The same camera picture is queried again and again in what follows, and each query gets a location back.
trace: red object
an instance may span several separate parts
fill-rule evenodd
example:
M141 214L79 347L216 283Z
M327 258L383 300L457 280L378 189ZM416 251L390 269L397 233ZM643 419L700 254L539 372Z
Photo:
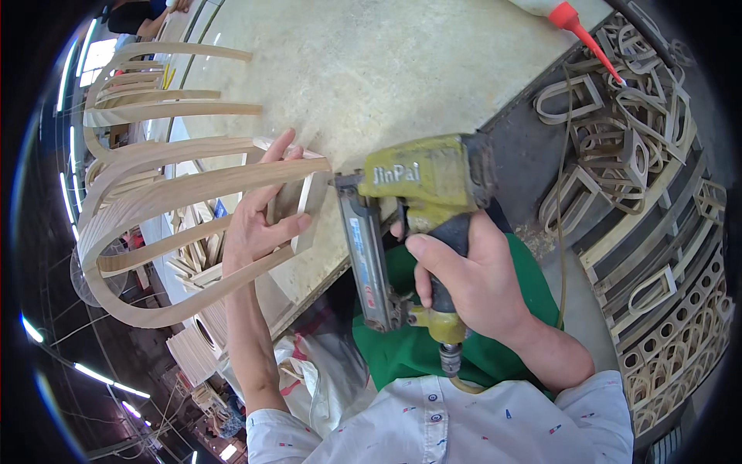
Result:
M554 10L549 14L549 21L559 29L566 29L574 33L583 44L588 46L591 52L595 53L595 56L597 56L600 62L603 63L605 69L613 75L616 82L620 85L626 84L623 78L619 76L613 68L611 62L608 61L608 57L605 56L605 53L600 49L600 46L595 42L595 40L593 40L588 31L582 27L580 24L580 18L577 16L577 11L575 11L572 5L566 1L560 3L559 6L554 8Z

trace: black shirt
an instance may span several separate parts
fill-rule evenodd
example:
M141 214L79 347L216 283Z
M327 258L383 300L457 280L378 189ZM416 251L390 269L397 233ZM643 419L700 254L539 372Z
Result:
M126 33L135 36L145 19L157 19L148 1L130 1L111 11L108 30L112 33Z

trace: hand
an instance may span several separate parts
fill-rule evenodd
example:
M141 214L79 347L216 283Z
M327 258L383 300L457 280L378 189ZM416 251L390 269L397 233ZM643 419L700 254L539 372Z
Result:
M184 13L187 13L189 3L191 3L191 0L175 0L168 11L170 13L175 11L183 11Z
M401 224L394 224L392 234L400 233ZM532 321L520 292L508 239L485 211L472 215L468 258L429 235L411 235L405 245L418 260L415 288L423 306L433 303L432 272L448 289L464 323L483 336L507 345Z
M279 161L295 135L294 129L284 132L273 142L259 163ZM298 160L303 153L304 149L296 146L286 159ZM283 184L278 184L255 189L237 205L224 243L222 271L225 276L268 255L276 246L299 235L312 223L312 218L307 213L302 213L284 218L274 226L268 224L266 207L282 186Z

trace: patterned shirt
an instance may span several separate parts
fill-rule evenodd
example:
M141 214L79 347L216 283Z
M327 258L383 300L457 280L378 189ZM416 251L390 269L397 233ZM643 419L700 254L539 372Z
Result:
M615 370L553 403L525 381L474 395L444 377L397 379L324 440L275 409L246 428L250 464L630 463L634 441Z

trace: green cloth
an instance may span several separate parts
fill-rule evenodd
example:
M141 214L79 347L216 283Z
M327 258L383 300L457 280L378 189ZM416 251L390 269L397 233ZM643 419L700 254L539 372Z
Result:
M531 251L515 235L505 234L513 256L521 293L531 314L552 327L557 324L559 308L551 297L546 279ZM386 252L390 284L399 294L415 291L413 269L417 261L405 246ZM415 294L413 300L420 304ZM396 379L426 375L443 376L438 343L426 327L404 325L390 333L380 333L364 325L358 302L353 319L353 338L369 366L378 390ZM523 361L499 342L473 333L464 340L459 377L489 388L504 380L528 380L540 390L545 388L526 368Z

